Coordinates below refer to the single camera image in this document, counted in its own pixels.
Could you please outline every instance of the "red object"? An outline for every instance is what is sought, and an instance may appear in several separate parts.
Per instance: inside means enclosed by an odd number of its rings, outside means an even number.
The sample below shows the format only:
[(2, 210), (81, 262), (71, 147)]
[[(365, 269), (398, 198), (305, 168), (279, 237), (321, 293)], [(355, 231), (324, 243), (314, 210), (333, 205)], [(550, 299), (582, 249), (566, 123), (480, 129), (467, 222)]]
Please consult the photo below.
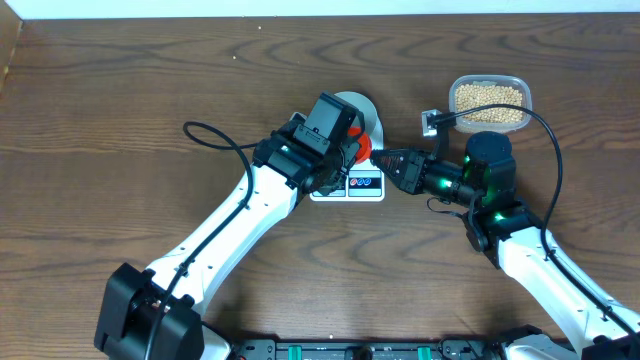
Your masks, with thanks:
[[(349, 136), (357, 136), (360, 134), (360, 128), (349, 128), (347, 134)], [(360, 144), (360, 150), (356, 153), (356, 164), (363, 163), (369, 158), (369, 156), (371, 156), (371, 139), (369, 138), (369, 135), (367, 135), (367, 133), (363, 133), (358, 139), (358, 144)]]

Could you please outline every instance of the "brown tabletop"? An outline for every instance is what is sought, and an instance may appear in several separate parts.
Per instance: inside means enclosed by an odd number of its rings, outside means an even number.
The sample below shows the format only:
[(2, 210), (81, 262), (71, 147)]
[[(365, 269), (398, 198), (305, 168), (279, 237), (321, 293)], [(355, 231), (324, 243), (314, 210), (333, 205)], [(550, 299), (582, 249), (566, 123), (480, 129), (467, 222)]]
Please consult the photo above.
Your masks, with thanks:
[[(551, 230), (640, 309), (640, 15), (27, 22), (0, 100), (0, 358), (103, 358), (105, 281), (181, 242), (242, 175), (181, 130), (254, 142), (323, 90), (376, 104), (387, 147), (432, 144), (420, 112), (466, 74), (524, 79), (565, 183)], [(454, 157), (467, 135), (452, 132)], [(553, 149), (510, 134), (519, 192), (542, 214)], [(462, 223), (387, 183), (378, 204), (305, 199), (225, 281), (206, 320), (282, 338), (425, 339), (523, 324), (562, 333), (475, 253)]]

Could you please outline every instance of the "container of beans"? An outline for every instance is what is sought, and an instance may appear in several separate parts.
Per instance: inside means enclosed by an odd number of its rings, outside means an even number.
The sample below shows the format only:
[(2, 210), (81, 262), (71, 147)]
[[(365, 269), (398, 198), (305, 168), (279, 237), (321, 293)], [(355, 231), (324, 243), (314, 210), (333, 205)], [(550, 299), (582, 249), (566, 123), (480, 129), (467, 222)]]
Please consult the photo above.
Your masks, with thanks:
[[(488, 104), (511, 104), (533, 110), (531, 91), (521, 79), (505, 75), (467, 75), (449, 90), (449, 111), (459, 112)], [(466, 133), (505, 133), (525, 127), (531, 116), (521, 111), (494, 108), (458, 117), (456, 130)]]

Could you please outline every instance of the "white wall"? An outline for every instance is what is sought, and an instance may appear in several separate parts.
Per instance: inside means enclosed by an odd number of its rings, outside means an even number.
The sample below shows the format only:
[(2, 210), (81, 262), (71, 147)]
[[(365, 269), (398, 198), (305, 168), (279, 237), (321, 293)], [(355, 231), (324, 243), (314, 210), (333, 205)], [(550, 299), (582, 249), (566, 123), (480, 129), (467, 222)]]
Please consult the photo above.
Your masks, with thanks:
[(6, 0), (23, 19), (636, 12), (640, 0)]

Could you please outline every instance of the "plastic container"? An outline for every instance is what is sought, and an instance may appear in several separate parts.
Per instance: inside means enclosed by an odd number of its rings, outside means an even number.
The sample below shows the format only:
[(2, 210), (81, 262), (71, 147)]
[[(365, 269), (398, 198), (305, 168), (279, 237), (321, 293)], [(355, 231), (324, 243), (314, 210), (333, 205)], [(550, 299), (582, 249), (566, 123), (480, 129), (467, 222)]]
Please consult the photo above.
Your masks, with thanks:
[[(522, 93), (522, 104), (520, 106), (533, 110), (533, 102), (531, 101), (531, 90), (527, 83), (514, 76), (506, 75), (466, 75), (456, 80), (449, 90), (449, 111), (456, 112), (456, 89), (461, 85), (497, 85), (509, 86)], [(465, 133), (476, 133), (480, 131), (495, 131), (505, 133), (518, 130), (527, 126), (531, 120), (531, 115), (523, 113), (522, 121), (512, 124), (502, 123), (485, 123), (481, 121), (468, 120), (461, 116), (456, 123), (456, 130)]]

